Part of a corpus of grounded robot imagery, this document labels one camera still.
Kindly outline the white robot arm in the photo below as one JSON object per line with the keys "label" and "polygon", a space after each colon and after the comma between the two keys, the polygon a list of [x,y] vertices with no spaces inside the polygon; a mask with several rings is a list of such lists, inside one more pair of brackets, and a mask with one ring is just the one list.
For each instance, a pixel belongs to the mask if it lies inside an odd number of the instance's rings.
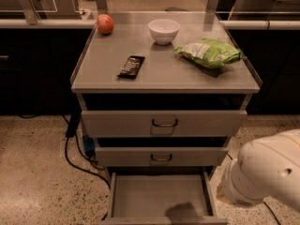
{"label": "white robot arm", "polygon": [[217,198],[242,208],[266,197],[300,211],[300,130],[293,129],[244,144],[225,168]]}

